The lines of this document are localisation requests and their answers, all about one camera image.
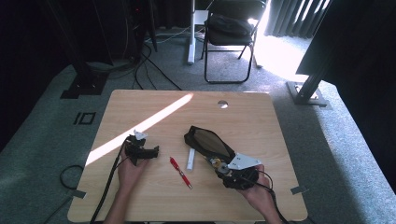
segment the table hole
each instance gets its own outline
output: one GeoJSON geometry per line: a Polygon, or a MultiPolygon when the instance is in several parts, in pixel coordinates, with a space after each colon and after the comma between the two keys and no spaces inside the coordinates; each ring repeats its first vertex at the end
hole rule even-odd
{"type": "Polygon", "coordinates": [[[219,106],[221,109],[225,109],[225,108],[228,107],[228,103],[227,103],[227,101],[220,100],[220,101],[218,101],[218,106],[219,106]]]}

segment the black chair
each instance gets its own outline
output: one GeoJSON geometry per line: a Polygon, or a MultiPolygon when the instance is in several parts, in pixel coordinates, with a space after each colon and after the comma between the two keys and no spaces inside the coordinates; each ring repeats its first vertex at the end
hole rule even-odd
{"type": "Polygon", "coordinates": [[[266,7],[266,1],[261,0],[214,0],[208,9],[205,22],[205,40],[201,59],[205,53],[205,81],[211,84],[243,83],[250,76],[256,33],[266,7]],[[244,46],[242,50],[208,49],[213,46],[244,46]],[[247,76],[243,80],[211,81],[207,78],[207,53],[209,51],[242,51],[241,59],[246,47],[250,48],[250,60],[247,76]]]}

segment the pen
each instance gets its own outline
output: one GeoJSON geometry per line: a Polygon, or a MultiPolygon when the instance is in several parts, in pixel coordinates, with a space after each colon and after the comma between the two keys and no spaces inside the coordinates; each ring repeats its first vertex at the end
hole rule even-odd
{"type": "Polygon", "coordinates": [[[175,167],[175,169],[178,171],[178,173],[181,175],[181,178],[183,178],[184,183],[186,183],[186,185],[189,186],[190,189],[192,189],[192,185],[190,184],[189,179],[187,179],[187,177],[184,175],[184,173],[180,170],[180,168],[178,167],[177,162],[175,161],[175,159],[173,159],[171,157],[170,158],[170,162],[175,167]]]}

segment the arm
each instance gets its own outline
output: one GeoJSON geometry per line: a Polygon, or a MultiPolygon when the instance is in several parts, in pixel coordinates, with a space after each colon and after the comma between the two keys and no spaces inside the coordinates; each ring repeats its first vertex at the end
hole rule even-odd
{"type": "MultiPolygon", "coordinates": [[[[122,151],[121,159],[124,160],[125,158],[125,153],[122,151]]],[[[143,160],[137,164],[137,166],[134,166],[128,159],[119,165],[118,174],[120,187],[107,213],[104,224],[124,223],[131,193],[148,163],[149,160],[143,160]]]]}
{"type": "MultiPolygon", "coordinates": [[[[256,167],[259,171],[264,172],[264,166],[258,165],[256,167]]],[[[258,183],[269,187],[269,180],[264,175],[259,174],[258,183]]],[[[238,190],[248,203],[257,211],[259,211],[265,218],[266,223],[277,224],[282,223],[277,211],[275,209],[274,201],[271,194],[263,187],[258,185],[253,186],[250,189],[238,190]]]]}

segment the black stand base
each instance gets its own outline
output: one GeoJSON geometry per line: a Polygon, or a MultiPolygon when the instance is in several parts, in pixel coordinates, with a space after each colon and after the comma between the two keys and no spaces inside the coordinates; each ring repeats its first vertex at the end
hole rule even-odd
{"type": "Polygon", "coordinates": [[[106,85],[108,73],[94,74],[92,84],[88,86],[81,86],[79,76],[76,76],[69,90],[64,91],[61,99],[78,99],[80,95],[100,95],[106,85]]]}
{"type": "Polygon", "coordinates": [[[288,87],[293,98],[293,101],[297,105],[318,105],[320,107],[326,107],[329,102],[323,99],[320,90],[317,89],[314,94],[308,99],[301,99],[298,94],[304,83],[302,82],[288,82],[288,87]]]}

